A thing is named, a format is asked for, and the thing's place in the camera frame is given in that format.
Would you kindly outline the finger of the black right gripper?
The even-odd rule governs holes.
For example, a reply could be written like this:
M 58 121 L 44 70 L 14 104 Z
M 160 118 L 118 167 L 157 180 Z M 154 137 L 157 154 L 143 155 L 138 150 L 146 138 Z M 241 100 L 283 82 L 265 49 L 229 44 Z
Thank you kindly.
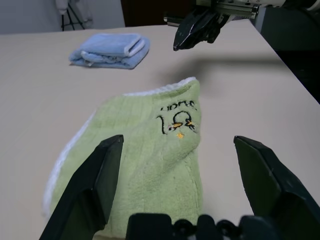
M 201 42 L 212 44 L 220 34 L 220 14 L 189 14 L 176 31 L 176 51 L 194 48 Z
M 193 10 L 179 24 L 173 50 L 188 50 L 200 42 L 210 41 L 213 26 L 217 23 L 217 13 L 211 10 Z

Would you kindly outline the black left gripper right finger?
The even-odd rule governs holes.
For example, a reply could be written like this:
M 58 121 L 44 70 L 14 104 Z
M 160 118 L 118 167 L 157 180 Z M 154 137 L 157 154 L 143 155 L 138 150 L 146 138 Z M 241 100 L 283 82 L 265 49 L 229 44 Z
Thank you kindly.
M 286 240 L 318 240 L 320 207 L 299 178 L 261 142 L 244 136 L 233 142 L 254 215 L 271 218 Z

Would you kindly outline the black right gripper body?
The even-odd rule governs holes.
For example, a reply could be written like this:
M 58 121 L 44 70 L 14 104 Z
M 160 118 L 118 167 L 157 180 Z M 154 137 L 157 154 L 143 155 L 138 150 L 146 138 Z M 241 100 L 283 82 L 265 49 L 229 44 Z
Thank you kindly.
M 221 15 L 247 19 L 254 19 L 258 14 L 258 4 L 251 0 L 194 0 L 192 4 L 193 8 L 212 8 Z

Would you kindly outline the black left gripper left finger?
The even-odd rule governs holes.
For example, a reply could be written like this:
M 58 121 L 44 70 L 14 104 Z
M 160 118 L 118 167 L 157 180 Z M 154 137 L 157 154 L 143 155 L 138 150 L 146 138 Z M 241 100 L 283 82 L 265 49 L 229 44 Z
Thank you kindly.
M 116 194 L 123 135 L 100 142 L 74 172 L 41 240 L 91 240 L 109 221 Z

